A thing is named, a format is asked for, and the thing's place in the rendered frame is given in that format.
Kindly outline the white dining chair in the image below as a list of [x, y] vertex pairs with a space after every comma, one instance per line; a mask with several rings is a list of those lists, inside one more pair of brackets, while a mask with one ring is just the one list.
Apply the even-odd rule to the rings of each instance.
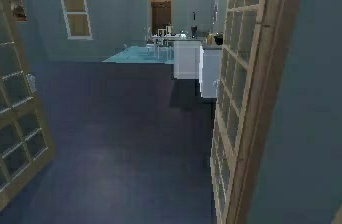
[[148, 53], [153, 52], [154, 48], [155, 48], [155, 44], [154, 44], [154, 41], [152, 39], [152, 28], [148, 27], [147, 28], [147, 34], [146, 34], [146, 49], [147, 49], [147, 52]]

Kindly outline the white kitchen cabinet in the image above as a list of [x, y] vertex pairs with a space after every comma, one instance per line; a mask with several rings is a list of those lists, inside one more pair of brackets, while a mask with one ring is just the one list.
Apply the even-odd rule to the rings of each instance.
[[219, 79], [220, 56], [219, 49], [200, 49], [199, 90], [202, 98], [217, 97], [217, 88], [213, 82]]
[[199, 41], [183, 40], [174, 43], [174, 77], [197, 79], [200, 62]]

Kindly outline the tan glazed room door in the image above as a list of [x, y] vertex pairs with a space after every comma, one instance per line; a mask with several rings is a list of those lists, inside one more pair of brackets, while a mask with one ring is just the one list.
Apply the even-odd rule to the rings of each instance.
[[301, 0], [227, 0], [210, 157], [217, 224], [246, 224]]
[[11, 2], [0, 0], [0, 212], [48, 164], [53, 151]]

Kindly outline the brown wooden room door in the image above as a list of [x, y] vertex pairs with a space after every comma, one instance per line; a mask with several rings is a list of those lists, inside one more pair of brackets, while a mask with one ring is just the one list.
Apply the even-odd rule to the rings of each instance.
[[165, 29], [172, 23], [170, 1], [151, 2], [151, 28], [152, 33], [157, 34], [159, 29]]

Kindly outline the white framed window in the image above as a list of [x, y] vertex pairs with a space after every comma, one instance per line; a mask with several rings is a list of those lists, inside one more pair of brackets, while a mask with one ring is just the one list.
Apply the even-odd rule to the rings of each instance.
[[69, 40], [92, 40], [92, 29], [86, 0], [61, 0]]

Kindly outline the framed wall picture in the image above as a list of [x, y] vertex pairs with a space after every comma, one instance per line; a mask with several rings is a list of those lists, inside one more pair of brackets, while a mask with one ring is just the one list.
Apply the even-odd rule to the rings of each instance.
[[26, 21], [27, 16], [22, 0], [10, 0], [11, 11], [16, 21]]

